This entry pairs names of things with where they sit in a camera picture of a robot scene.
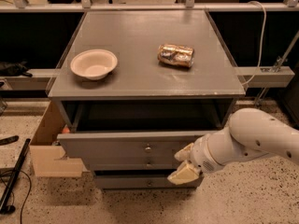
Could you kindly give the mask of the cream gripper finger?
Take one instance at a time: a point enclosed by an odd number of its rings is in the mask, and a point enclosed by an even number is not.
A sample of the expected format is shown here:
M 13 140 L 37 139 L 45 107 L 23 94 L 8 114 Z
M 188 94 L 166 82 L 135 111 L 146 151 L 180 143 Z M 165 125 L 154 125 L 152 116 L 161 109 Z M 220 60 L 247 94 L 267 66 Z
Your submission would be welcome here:
M 192 151 L 193 143 L 189 143 L 186 147 L 179 150 L 175 155 L 175 159 L 177 161 L 190 161 L 191 160 L 191 151 Z
M 190 161 L 184 161 L 175 172 L 168 176 L 168 180 L 174 185 L 182 185 L 197 180 L 200 170 Z

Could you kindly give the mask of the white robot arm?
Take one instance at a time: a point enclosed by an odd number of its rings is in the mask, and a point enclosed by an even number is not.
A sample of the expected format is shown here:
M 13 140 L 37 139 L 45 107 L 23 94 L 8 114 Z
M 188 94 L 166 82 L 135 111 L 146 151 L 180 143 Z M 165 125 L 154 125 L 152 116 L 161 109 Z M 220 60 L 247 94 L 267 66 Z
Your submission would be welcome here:
M 220 131 L 206 134 L 175 154 L 180 166 L 168 180 L 181 185 L 231 162 L 280 156 L 299 164 L 299 131 L 255 108 L 239 109 Z

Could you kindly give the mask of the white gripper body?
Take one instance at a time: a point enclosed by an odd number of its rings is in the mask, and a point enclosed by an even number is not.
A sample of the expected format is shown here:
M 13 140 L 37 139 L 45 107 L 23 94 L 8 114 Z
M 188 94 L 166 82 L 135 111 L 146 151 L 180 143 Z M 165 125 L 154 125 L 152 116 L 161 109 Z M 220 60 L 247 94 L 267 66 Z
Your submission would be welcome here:
M 203 173 L 211 174 L 224 168 L 237 157 L 236 141 L 228 131 L 208 133 L 192 146 L 190 160 Z

